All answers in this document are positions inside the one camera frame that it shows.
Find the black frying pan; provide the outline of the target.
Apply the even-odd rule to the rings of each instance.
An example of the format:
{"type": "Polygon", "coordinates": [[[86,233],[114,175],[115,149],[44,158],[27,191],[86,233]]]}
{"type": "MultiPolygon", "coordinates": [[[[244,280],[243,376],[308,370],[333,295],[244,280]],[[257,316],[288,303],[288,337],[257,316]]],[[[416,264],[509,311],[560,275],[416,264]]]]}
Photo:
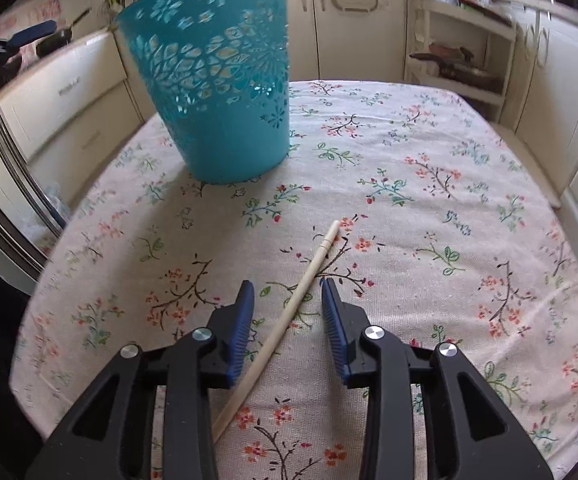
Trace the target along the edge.
{"type": "Polygon", "coordinates": [[[73,28],[90,13],[91,6],[81,13],[72,24],[68,27],[57,30],[53,34],[47,36],[42,41],[36,44],[36,55],[39,58],[46,58],[46,56],[57,50],[67,46],[73,37],[73,28]]]}

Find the turquoise perforated plastic basket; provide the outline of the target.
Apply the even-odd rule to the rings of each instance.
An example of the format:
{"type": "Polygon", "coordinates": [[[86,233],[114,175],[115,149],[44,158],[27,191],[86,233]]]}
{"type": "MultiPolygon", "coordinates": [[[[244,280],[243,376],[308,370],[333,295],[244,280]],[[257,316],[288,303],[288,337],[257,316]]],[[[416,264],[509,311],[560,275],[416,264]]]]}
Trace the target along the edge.
{"type": "Polygon", "coordinates": [[[137,0],[118,28],[193,177],[245,181],[287,156],[288,0],[137,0]]]}

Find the white tiered storage rack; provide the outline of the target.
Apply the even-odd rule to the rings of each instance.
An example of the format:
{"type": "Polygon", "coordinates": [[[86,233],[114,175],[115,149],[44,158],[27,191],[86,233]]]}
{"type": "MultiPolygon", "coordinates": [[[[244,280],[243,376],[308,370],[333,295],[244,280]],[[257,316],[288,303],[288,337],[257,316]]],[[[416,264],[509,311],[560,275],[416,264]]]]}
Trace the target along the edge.
{"type": "Polygon", "coordinates": [[[502,116],[517,36],[490,0],[408,0],[406,80],[453,91],[492,122],[502,116]]]}

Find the wooden chopstick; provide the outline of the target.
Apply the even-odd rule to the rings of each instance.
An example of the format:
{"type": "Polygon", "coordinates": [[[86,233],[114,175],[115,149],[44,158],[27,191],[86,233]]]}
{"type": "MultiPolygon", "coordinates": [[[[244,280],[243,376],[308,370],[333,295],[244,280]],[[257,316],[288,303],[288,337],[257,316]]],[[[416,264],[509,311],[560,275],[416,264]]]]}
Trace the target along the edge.
{"type": "Polygon", "coordinates": [[[282,310],[280,317],[265,340],[263,347],[258,352],[253,364],[246,371],[241,382],[238,383],[237,388],[234,389],[234,393],[226,403],[223,411],[220,412],[215,422],[213,422],[212,437],[214,443],[219,441],[220,437],[228,428],[234,416],[238,413],[239,408],[241,408],[241,405],[260,379],[272,354],[276,351],[278,344],[282,341],[283,335],[291,324],[296,312],[298,312],[298,308],[302,304],[306,292],[310,289],[310,285],[313,283],[321,265],[324,263],[326,255],[328,255],[334,239],[339,233],[339,227],[339,220],[334,220],[331,226],[329,226],[326,235],[316,249],[312,261],[298,282],[298,286],[296,286],[296,289],[292,292],[287,307],[282,310]]]}

